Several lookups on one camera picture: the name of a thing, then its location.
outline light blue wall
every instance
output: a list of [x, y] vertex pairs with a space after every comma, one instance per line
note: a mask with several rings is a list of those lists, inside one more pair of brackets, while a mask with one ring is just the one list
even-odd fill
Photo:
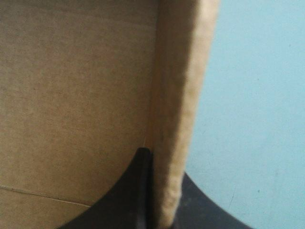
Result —
[[222, 0], [187, 172], [257, 229], [305, 229], [305, 0]]

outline cardboard box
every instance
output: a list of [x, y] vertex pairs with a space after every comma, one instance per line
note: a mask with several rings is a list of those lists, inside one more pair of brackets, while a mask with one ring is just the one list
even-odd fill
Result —
[[216, 9], [0, 1], [0, 228], [72, 219], [141, 146], [155, 155], [156, 225], [171, 224]]

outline brown cardboard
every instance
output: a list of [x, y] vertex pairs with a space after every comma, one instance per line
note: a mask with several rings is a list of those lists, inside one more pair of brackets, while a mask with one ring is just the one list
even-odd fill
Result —
[[2, 229], [54, 229], [86, 209], [84, 205], [0, 189]]
[[0, 189], [86, 205], [109, 190], [144, 143], [156, 14], [155, 0], [0, 1]]
[[154, 152], [156, 228], [168, 228], [181, 195], [218, 0], [161, 0], [146, 145]]
[[171, 224], [217, 2], [0, 1], [1, 228], [70, 220], [145, 138], [156, 227]]

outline cardboard seam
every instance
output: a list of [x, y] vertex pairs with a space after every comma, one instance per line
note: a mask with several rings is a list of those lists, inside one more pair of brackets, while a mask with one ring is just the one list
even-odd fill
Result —
[[51, 199], [51, 200], [55, 200], [55, 201], [59, 201], [59, 202], [68, 203], [68, 204], [80, 205], [80, 206], [84, 206], [84, 207], [87, 207], [87, 208], [91, 207], [90, 205], [87, 205], [87, 204], [84, 204], [84, 203], [73, 202], [73, 201], [59, 199], [59, 198], [55, 198], [55, 197], [49, 197], [49, 196], [45, 196], [45, 195], [42, 195], [42, 194], [28, 192], [28, 191], [24, 191], [24, 190], [12, 188], [12, 187], [0, 186], [0, 189], [6, 190], [6, 191], [11, 191], [11, 192], [17, 192], [17, 193], [25, 194], [25, 195], [31, 195], [31, 196], [41, 197], [41, 198], [47, 198], [47, 199]]

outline corrugated cardboard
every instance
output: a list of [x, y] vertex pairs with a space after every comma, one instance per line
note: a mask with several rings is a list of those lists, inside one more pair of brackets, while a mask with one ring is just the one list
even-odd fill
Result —
[[171, 224], [216, 8], [0, 1], [1, 228], [70, 220], [109, 190], [145, 138], [156, 227]]
[[146, 145], [154, 152], [154, 217], [168, 228], [181, 195], [184, 164], [207, 63], [218, 0], [161, 0]]
[[[0, 189], [86, 205], [109, 190], [144, 142], [156, 14], [154, 0], [0, 1]], [[13, 205], [2, 222], [22, 217]]]

